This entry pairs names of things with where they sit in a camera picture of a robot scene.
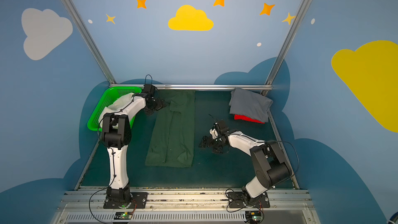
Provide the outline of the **dark green t-shirt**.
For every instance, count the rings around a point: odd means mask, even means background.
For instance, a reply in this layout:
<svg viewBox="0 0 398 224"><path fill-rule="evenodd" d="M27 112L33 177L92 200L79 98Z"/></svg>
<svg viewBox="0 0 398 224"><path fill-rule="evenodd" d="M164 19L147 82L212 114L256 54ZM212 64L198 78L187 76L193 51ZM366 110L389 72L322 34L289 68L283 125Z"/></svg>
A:
<svg viewBox="0 0 398 224"><path fill-rule="evenodd" d="M158 111L145 165L189 168L194 157L195 92L162 90L160 98L165 107Z"/></svg>

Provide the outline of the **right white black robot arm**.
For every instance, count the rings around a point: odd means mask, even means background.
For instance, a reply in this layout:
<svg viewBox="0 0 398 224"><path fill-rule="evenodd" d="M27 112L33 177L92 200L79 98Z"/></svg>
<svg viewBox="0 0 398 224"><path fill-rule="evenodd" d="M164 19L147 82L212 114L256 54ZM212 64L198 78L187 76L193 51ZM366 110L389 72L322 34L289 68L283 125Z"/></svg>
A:
<svg viewBox="0 0 398 224"><path fill-rule="evenodd" d="M202 138L200 148L211 147L214 153L222 153L224 147L230 146L251 157L255 177L242 189L246 201L264 195L294 175L277 141L258 140L242 131L231 130L223 120L216 121L209 133Z"/></svg>

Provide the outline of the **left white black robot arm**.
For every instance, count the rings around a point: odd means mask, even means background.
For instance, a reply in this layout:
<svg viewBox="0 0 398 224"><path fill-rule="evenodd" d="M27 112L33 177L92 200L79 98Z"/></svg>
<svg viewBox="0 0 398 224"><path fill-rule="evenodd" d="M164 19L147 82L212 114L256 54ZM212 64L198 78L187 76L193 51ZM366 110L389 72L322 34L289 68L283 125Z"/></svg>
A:
<svg viewBox="0 0 398 224"><path fill-rule="evenodd" d="M155 97L156 89L152 84L145 84L142 92L119 97L101 113L100 141L107 148L110 161L105 202L109 208L128 208L132 202L126 165L127 148L132 139L130 122L141 110L149 116L165 107L164 100Z"/></svg>

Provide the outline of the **folded red t-shirt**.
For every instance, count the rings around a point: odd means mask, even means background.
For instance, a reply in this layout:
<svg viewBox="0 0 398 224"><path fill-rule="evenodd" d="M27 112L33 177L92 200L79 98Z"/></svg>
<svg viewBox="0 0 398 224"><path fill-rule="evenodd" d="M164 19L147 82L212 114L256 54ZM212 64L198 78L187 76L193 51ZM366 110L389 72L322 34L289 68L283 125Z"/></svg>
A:
<svg viewBox="0 0 398 224"><path fill-rule="evenodd" d="M234 115L234 119L235 120L243 120L243 121L248 121L248 122L264 124L264 122L262 122L260 120L255 120L255 119L249 118L249 117L244 116L244 115Z"/></svg>

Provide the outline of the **cream white t-shirt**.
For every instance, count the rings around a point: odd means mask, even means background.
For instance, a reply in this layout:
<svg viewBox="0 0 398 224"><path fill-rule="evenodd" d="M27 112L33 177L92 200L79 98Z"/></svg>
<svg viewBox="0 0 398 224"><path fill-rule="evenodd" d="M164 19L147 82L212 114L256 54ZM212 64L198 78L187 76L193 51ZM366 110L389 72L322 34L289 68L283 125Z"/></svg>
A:
<svg viewBox="0 0 398 224"><path fill-rule="evenodd" d="M104 117L104 115L106 113L119 112L121 109L123 109L129 103L131 103L131 101L133 99L133 94L134 93L125 94L125 95L121 96L120 98L116 99L113 104L104 107L104 109L102 110L98 120L99 121L102 120L102 118Z"/></svg>

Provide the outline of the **green plastic basket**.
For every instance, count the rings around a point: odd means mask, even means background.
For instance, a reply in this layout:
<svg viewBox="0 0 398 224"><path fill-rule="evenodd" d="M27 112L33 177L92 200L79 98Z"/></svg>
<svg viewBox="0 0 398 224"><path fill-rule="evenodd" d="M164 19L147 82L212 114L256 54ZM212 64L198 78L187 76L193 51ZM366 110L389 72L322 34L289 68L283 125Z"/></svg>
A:
<svg viewBox="0 0 398 224"><path fill-rule="evenodd" d="M141 93L142 89L139 87L111 87L107 89L102 97L100 98L94 112L92 113L88 121L88 129L91 131L101 131L102 129L98 127L99 121L102 119L100 117L105 107L112 105L120 97L129 93Z"/></svg>

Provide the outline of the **folded grey t-shirt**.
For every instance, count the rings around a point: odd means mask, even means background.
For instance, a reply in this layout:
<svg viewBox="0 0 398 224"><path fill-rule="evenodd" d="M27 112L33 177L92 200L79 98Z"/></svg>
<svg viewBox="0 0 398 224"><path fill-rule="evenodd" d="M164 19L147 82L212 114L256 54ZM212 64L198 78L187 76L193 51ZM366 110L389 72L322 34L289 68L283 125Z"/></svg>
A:
<svg viewBox="0 0 398 224"><path fill-rule="evenodd" d="M237 88L231 92L230 114L242 115L260 122L268 122L268 110L273 100L249 90Z"/></svg>

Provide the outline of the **right small circuit board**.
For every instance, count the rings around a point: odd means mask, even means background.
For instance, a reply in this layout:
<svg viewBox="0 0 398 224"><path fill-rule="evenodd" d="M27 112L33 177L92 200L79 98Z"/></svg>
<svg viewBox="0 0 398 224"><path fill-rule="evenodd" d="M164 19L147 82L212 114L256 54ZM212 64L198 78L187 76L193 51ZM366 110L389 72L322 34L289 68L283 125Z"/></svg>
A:
<svg viewBox="0 0 398 224"><path fill-rule="evenodd" d="M263 221L263 215L261 212L245 212L245 223L247 224L260 224Z"/></svg>

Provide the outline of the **small circuit board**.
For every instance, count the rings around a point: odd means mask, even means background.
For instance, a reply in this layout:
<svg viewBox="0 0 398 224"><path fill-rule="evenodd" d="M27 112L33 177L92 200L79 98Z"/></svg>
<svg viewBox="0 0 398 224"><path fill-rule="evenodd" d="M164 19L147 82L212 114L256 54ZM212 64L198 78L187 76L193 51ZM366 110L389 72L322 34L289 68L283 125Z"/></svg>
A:
<svg viewBox="0 0 398 224"><path fill-rule="evenodd" d="M245 223L247 224L260 224L263 221L263 215L261 212L245 212Z"/></svg>
<svg viewBox="0 0 398 224"><path fill-rule="evenodd" d="M133 217L133 212L116 212L114 215L114 220L131 220Z"/></svg>

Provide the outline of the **left small circuit board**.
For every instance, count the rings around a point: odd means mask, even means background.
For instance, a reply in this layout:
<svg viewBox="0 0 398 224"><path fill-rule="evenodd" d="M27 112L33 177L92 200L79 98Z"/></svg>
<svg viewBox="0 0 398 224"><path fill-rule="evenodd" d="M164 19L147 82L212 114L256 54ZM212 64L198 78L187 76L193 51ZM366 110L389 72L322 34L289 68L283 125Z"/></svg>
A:
<svg viewBox="0 0 398 224"><path fill-rule="evenodd" d="M114 220L131 220L133 217L133 212L116 212L114 215Z"/></svg>

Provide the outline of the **horizontal aluminium back rail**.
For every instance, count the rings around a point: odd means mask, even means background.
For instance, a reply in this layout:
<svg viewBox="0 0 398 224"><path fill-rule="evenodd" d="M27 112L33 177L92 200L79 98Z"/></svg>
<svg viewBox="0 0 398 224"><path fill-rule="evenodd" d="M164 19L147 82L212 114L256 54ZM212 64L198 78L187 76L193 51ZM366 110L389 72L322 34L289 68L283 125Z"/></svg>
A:
<svg viewBox="0 0 398 224"><path fill-rule="evenodd" d="M153 84L159 90L231 91L237 88L251 91L271 91L272 85L184 85Z"/></svg>

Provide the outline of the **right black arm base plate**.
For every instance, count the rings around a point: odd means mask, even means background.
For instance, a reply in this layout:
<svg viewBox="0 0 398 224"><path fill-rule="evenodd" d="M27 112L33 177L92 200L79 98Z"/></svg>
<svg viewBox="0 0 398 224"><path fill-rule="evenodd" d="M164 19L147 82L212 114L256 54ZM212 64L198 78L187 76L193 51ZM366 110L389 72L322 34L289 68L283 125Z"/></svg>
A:
<svg viewBox="0 0 398 224"><path fill-rule="evenodd" d="M227 191L226 197L229 201L229 208L270 208L270 202L267 193L252 198L248 193Z"/></svg>

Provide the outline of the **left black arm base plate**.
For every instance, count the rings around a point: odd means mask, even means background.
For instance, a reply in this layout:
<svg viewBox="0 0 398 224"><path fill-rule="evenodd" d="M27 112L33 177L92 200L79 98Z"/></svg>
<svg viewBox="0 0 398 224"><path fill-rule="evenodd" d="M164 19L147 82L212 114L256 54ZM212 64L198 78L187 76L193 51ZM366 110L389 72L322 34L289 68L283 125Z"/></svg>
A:
<svg viewBox="0 0 398 224"><path fill-rule="evenodd" d="M131 192L127 200L115 200L106 198L104 209L143 209L147 203L147 192Z"/></svg>

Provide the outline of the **aluminium front mounting rail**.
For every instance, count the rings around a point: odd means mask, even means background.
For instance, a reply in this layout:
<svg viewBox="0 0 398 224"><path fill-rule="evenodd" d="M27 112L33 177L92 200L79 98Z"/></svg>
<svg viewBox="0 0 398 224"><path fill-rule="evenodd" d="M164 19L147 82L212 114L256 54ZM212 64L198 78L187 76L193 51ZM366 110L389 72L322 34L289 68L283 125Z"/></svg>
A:
<svg viewBox="0 0 398 224"><path fill-rule="evenodd" d="M67 191L53 224L246 224L245 212L261 212L261 224L318 224L320 219L306 190L267 192L270 208L229 208L224 188L134 188L147 192L143 209L104 209L105 193L95 187ZM133 212L131 220L114 220L116 212Z"/></svg>

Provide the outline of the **left diagonal aluminium post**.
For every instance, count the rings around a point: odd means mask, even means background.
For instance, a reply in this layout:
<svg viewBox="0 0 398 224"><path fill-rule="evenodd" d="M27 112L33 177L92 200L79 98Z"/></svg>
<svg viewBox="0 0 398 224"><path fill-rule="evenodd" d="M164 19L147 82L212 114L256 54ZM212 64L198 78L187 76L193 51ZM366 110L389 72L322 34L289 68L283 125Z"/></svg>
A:
<svg viewBox="0 0 398 224"><path fill-rule="evenodd" d="M74 24L76 25L79 33L81 34L82 38L84 39L86 45L88 46L89 50L91 51L94 59L96 60L97 64L101 68L103 74L105 75L106 79L110 84L117 84L116 79L114 78L109 66L107 65L104 57L102 56L98 46L96 45L93 37L91 36L88 28L85 25L83 18L81 17L79 11L77 10L75 4L72 0L61 0L62 4L64 5L65 9L69 13L71 19L73 20Z"/></svg>

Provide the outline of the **diagonal aluminium post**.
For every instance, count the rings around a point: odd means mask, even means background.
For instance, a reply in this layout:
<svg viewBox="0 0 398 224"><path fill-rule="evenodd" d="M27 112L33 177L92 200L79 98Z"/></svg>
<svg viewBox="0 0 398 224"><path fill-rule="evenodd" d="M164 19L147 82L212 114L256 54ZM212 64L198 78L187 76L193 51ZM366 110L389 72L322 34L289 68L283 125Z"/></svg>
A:
<svg viewBox="0 0 398 224"><path fill-rule="evenodd" d="M61 0L62 4L64 5L65 9L69 13L71 19L73 20L74 24L76 25L79 33L81 34L82 38L84 39L86 45L88 46L89 50L91 51L94 59L96 60L97 64L101 68L103 74L105 75L106 79L110 84L117 84L116 79L114 78L109 66L107 65L104 57L102 56L98 46L96 45L93 37L91 36L88 28L85 25L83 18L81 17L79 11L77 10L75 4L72 0Z"/></svg>
<svg viewBox="0 0 398 224"><path fill-rule="evenodd" d="M265 85L269 85L270 87L272 86L272 84L277 76L277 73L279 72L282 63L285 60L286 55L288 54L290 46L293 43L293 40L300 28L300 25L307 13L312 1L313 0L301 0L300 5L296 12L296 16L290 25L289 31L287 33L287 36L286 36L284 42L283 42L280 52L273 64L270 72L269 72L269 75L267 76Z"/></svg>

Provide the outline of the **right diagonal aluminium post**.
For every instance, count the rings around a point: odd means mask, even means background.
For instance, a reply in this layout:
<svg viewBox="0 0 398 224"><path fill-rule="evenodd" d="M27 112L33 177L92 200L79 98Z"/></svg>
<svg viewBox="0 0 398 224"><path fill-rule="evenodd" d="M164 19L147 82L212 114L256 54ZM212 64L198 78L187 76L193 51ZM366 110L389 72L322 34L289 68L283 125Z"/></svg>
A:
<svg viewBox="0 0 398 224"><path fill-rule="evenodd" d="M288 54L290 46L293 43L293 40L300 28L300 25L307 13L312 1L313 0L301 0L300 5L296 12L296 16L290 25L289 31L287 33L287 36L286 36L284 42L283 42L280 52L273 64L270 72L269 72L269 75L267 76L265 85L269 85L270 87L272 86L272 84L277 76L277 73L279 72L282 63L285 60L286 55Z"/></svg>

